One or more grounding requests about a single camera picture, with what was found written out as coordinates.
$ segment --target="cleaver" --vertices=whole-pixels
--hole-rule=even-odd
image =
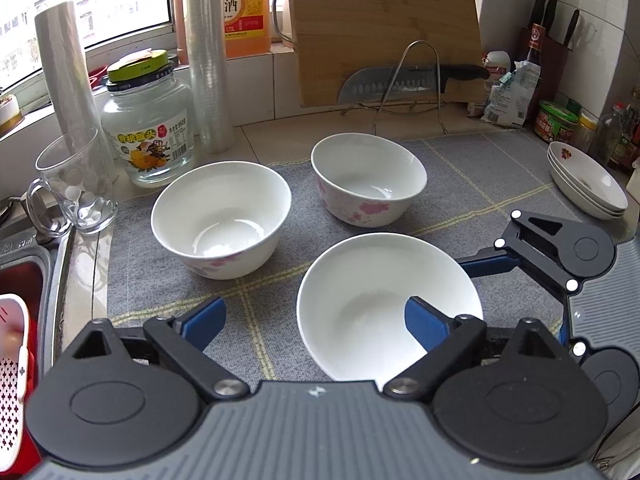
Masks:
[[[395,66],[363,68],[351,75],[338,94],[339,105],[353,105],[382,101],[393,77]],[[403,66],[398,72],[389,99],[412,100],[424,92],[436,92],[436,66]],[[489,72],[478,65],[441,65],[440,93],[445,92],[447,80],[471,81],[488,79]]]

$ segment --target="sink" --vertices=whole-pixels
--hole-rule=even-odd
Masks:
[[[0,294],[17,294],[37,324],[37,378],[53,366],[62,342],[62,311],[73,231],[45,238],[28,218],[0,228]]]

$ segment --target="stacked plate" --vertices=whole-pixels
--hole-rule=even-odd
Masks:
[[[615,179],[590,156],[564,142],[546,151],[551,177],[571,202],[600,220],[624,215],[628,201]]]

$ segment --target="plastic wrap roll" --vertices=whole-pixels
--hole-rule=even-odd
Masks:
[[[182,0],[193,101],[200,138],[209,153],[234,142],[229,117],[222,0]]]
[[[44,79],[63,134],[100,132],[100,143],[112,179],[116,178],[113,155],[100,126],[94,95],[89,85],[84,48],[80,45],[73,2],[49,7],[34,19]]]

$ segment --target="bottle label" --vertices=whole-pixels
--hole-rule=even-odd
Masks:
[[[545,27],[535,24],[531,27],[531,39],[529,40],[529,47],[536,50],[542,50],[542,38],[545,37]]]
[[[109,137],[120,158],[140,173],[164,168],[187,152],[187,110],[151,128]]]
[[[262,0],[224,0],[225,39],[264,36]]]
[[[622,137],[620,139],[620,142],[616,146],[616,149],[614,150],[613,155],[611,155],[611,160],[613,160],[616,163],[621,163],[622,160],[625,158],[626,152],[629,149],[630,145],[631,143],[629,142],[629,139],[627,139],[626,137]]]

